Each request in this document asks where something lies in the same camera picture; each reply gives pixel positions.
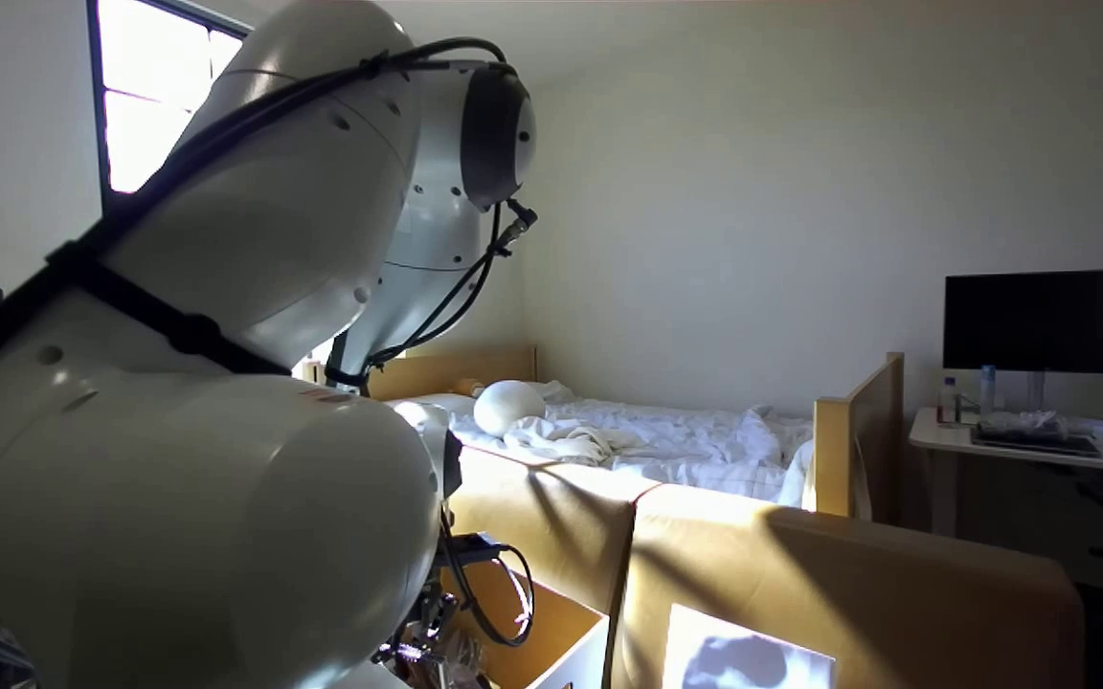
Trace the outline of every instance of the window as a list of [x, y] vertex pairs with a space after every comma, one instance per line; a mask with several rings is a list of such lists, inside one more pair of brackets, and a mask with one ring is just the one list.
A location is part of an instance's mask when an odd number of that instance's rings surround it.
[[139, 191], [167, 157], [246, 31], [188, 3], [87, 0], [105, 200]]

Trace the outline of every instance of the mattress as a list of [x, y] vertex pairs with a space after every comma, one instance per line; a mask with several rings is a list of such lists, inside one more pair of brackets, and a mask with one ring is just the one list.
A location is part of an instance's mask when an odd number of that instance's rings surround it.
[[814, 454], [813, 416], [777, 404], [685, 410], [559, 389], [540, 416], [516, 416], [507, 433], [482, 433], [468, 393], [425, 393], [393, 404], [444, 422], [468, 449], [523, 462], [590, 462], [777, 505], [803, 505]]

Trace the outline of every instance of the white wall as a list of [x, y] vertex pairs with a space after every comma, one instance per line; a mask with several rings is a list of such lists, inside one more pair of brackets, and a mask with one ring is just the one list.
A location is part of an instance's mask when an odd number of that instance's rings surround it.
[[941, 277], [1103, 263], [1103, 3], [763, 0], [536, 93], [528, 329], [568, 381], [938, 380]]
[[0, 282], [100, 213], [85, 0], [0, 0]]

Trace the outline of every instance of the headboard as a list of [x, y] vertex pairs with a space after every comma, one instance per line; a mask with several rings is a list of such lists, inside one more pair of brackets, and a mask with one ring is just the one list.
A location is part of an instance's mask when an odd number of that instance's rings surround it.
[[453, 347], [453, 352], [415, 347], [411, 355], [375, 373], [366, 380], [366, 393], [371, 397], [417, 397], [417, 393], [438, 393], [438, 389], [482, 385], [495, 380], [540, 380], [536, 344], [491, 344], [491, 347]]
[[841, 397], [814, 397], [814, 510], [896, 522], [905, 441], [905, 352], [888, 352]]

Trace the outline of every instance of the window frame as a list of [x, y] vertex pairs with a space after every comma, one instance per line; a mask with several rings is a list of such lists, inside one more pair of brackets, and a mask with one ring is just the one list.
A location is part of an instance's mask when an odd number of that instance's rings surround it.
[[[200, 3], [182, 3], [182, 0], [135, 0], [135, 3], [148, 3], [158, 10], [167, 10], [182, 22], [200, 22], [203, 31], [218, 31], [218, 36], [228, 36], [228, 40], [240, 40], [248, 36], [246, 22], [228, 18], [228, 14], [218, 14], [209, 9], [200, 9]], [[111, 154], [106, 154], [106, 93], [120, 93], [120, 88], [106, 88], [105, 79], [105, 31], [100, 31], [100, 0], [85, 0], [85, 14], [87, 14], [87, 60], [92, 60], [92, 125], [96, 125], [96, 185], [100, 185], [100, 209], [120, 209], [129, 203], [126, 191], [115, 191], [111, 185]]]

